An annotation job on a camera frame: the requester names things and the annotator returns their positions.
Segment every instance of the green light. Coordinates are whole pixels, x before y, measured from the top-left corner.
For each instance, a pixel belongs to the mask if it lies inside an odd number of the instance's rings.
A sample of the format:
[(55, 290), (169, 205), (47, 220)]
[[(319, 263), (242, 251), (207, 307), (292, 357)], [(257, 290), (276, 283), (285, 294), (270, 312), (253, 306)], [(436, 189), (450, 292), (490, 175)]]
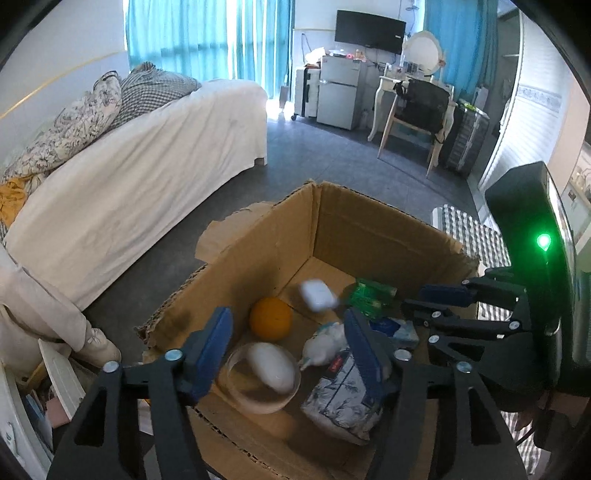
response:
[(536, 240), (538, 247), (540, 247), (544, 252), (547, 252), (550, 248), (550, 244), (552, 243), (552, 237), (547, 233), (542, 233), (538, 236)]

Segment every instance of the gray tile floor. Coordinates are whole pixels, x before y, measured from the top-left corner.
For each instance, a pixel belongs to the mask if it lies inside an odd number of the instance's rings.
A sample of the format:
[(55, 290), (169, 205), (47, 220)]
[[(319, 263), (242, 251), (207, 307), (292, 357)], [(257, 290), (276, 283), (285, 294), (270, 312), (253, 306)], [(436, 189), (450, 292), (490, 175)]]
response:
[(253, 202), (280, 200), (308, 179), (348, 186), (427, 223), (431, 211), (444, 203), (476, 216), (463, 179), (442, 168), (425, 178), (427, 150), (390, 138), (379, 160), (381, 136), (369, 143), (367, 135), (300, 118), (269, 121), (268, 165), (244, 171), (211, 195), (119, 277), (85, 315), (119, 346), (124, 362), (139, 361), (144, 345), (134, 327), (201, 265), (194, 257), (195, 245), (209, 222)]

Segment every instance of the orange fruit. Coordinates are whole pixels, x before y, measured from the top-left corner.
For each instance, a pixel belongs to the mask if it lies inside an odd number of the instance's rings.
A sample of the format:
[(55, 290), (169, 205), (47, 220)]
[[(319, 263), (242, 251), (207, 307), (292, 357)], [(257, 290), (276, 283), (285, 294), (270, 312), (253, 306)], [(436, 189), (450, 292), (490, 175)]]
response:
[(275, 297), (266, 297), (252, 306), (249, 322), (252, 332), (261, 340), (276, 342), (289, 334), (291, 317), (291, 308), (287, 303)]

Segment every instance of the wall-mounted tv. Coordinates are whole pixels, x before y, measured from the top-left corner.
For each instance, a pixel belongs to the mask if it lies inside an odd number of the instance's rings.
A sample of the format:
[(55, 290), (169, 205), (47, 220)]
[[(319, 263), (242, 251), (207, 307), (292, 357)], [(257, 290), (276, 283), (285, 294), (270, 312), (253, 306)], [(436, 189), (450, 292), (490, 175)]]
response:
[(335, 41), (353, 43), (400, 55), (406, 22), (395, 18), (338, 10)]

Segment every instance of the blue curtain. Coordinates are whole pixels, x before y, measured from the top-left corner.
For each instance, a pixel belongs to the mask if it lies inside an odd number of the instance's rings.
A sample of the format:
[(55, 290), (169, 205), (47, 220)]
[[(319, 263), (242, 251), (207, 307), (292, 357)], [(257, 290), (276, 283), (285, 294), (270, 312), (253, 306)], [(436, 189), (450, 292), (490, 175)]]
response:
[(129, 64), (254, 80), (272, 98), (290, 71), (292, 21), (293, 0), (129, 0)]
[(498, 0), (425, 0), (425, 30), (445, 52), (445, 83), (455, 98), (470, 101), (476, 87), (491, 87), (496, 75)]

